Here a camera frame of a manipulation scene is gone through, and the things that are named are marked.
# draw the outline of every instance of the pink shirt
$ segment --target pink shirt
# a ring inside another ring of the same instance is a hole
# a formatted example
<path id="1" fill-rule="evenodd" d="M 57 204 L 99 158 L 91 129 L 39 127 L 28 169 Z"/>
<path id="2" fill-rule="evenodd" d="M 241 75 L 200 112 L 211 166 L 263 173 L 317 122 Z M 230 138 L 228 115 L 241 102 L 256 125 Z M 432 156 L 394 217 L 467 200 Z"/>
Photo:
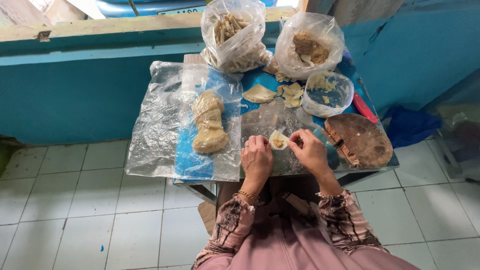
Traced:
<path id="1" fill-rule="evenodd" d="M 380 244 L 348 190 L 318 195 L 318 211 L 293 194 L 258 209 L 234 196 L 192 270 L 418 269 Z"/>

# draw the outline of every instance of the white tile floor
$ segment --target white tile floor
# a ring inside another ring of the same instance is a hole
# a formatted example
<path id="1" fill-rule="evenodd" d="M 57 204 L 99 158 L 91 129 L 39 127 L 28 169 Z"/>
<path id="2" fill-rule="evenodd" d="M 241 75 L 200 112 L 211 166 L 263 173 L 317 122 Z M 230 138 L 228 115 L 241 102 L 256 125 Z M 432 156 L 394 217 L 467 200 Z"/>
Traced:
<path id="1" fill-rule="evenodd" d="M 188 270 L 208 234 L 201 199 L 125 175 L 128 141 L 17 151 L 0 178 L 1 270 Z M 425 270 L 480 269 L 480 186 L 444 174 L 435 140 L 347 186 L 380 241 Z"/>

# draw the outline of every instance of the brown ground filling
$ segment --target brown ground filling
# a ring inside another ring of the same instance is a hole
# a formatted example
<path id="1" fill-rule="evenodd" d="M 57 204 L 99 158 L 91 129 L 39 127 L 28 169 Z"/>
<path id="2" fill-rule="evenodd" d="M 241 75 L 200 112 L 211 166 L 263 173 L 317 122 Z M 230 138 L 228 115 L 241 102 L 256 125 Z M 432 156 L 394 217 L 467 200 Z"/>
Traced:
<path id="1" fill-rule="evenodd" d="M 310 55 L 311 61 L 315 64 L 325 62 L 330 54 L 320 43 L 310 38 L 308 33 L 297 33 L 293 37 L 293 44 L 295 44 L 295 52 L 300 55 Z"/>
<path id="2" fill-rule="evenodd" d="M 279 139 L 272 139 L 273 141 L 273 144 L 276 146 L 276 147 L 282 147 L 282 140 L 279 140 Z"/>

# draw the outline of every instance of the gold bracelet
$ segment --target gold bracelet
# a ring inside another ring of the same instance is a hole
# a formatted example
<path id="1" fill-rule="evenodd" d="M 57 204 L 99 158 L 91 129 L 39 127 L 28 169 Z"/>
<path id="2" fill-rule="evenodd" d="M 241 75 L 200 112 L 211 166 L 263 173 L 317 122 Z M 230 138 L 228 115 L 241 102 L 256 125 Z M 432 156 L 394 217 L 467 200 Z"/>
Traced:
<path id="1" fill-rule="evenodd" d="M 254 197 L 254 196 L 246 193 L 246 192 L 243 191 L 243 190 L 239 190 L 239 193 L 245 195 L 247 198 L 250 198 L 250 199 L 256 199 L 256 198 L 257 198 L 257 197 Z"/>

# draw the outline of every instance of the small table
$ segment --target small table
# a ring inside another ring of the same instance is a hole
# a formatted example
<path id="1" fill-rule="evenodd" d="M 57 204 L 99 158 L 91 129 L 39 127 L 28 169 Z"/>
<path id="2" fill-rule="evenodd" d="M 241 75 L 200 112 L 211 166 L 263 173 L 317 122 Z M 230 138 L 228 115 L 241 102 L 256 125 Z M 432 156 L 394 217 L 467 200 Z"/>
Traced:
<path id="1" fill-rule="evenodd" d="M 185 55 L 185 63 L 205 63 L 200 55 Z M 370 100 L 367 89 L 363 84 L 360 75 L 357 72 L 357 68 L 351 58 L 350 52 L 346 49 L 343 54 L 342 62 L 337 65 L 335 70 L 337 73 L 341 73 L 348 77 L 354 86 L 355 92 L 358 93 L 367 106 L 372 110 L 375 116 L 378 118 L 378 114 Z M 244 91 L 250 89 L 254 84 L 257 84 L 259 77 L 261 76 L 271 76 L 261 69 L 254 71 L 246 72 L 244 78 L 242 79 Z M 264 135 L 269 137 L 270 134 L 280 126 L 283 126 L 287 129 L 286 134 L 291 134 L 292 132 L 298 129 L 310 129 L 312 132 L 325 144 L 327 148 L 327 158 L 330 168 L 333 169 L 335 173 L 345 173 L 344 176 L 339 177 L 341 185 L 345 185 L 359 179 L 366 179 L 372 177 L 375 174 L 387 172 L 389 170 L 395 169 L 399 166 L 398 159 L 393 153 L 390 161 L 383 167 L 375 169 L 364 169 L 359 170 L 353 168 L 348 161 L 345 159 L 339 158 L 336 149 L 333 145 L 330 144 L 328 139 L 324 136 L 323 128 L 325 119 L 318 118 L 313 116 L 313 121 L 290 121 L 291 117 L 284 116 L 280 114 L 279 111 L 283 110 L 283 102 L 270 102 L 265 104 L 258 105 L 254 110 L 248 110 L 242 107 L 241 114 L 241 142 L 243 143 L 248 140 L 248 137 L 251 135 Z M 306 114 L 304 110 L 298 110 L 299 113 L 296 116 L 299 119 L 304 117 L 312 117 L 309 114 Z M 344 113 L 357 113 L 359 111 L 352 104 L 349 106 Z M 378 121 L 377 127 L 385 132 L 384 127 L 381 122 Z M 272 169 L 271 177 L 296 177 L 310 174 L 303 166 L 300 165 L 297 158 L 291 151 L 275 151 L 274 152 L 274 166 Z M 240 171 L 240 178 L 244 178 L 243 170 Z M 210 190 L 203 186 L 203 184 L 213 184 L 217 181 L 196 181 L 196 180 L 182 180 L 174 179 L 174 185 L 184 186 L 192 191 L 196 196 L 202 198 L 209 203 L 216 204 L 216 195 L 214 195 Z"/>

